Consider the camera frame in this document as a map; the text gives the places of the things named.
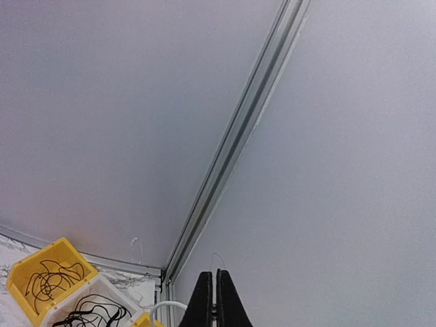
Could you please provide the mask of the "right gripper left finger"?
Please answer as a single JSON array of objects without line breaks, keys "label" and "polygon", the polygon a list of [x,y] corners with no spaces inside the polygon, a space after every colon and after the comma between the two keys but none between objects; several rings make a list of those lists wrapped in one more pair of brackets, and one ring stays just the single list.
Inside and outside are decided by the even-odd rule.
[{"label": "right gripper left finger", "polygon": [[213,325],[213,274],[201,272],[179,327],[211,327]]}]

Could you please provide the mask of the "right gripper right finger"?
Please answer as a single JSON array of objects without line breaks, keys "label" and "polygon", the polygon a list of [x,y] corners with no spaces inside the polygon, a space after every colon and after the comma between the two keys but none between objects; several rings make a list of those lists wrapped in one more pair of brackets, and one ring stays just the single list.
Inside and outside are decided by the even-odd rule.
[{"label": "right gripper right finger", "polygon": [[218,269],[216,279],[217,326],[252,327],[230,273]]}]

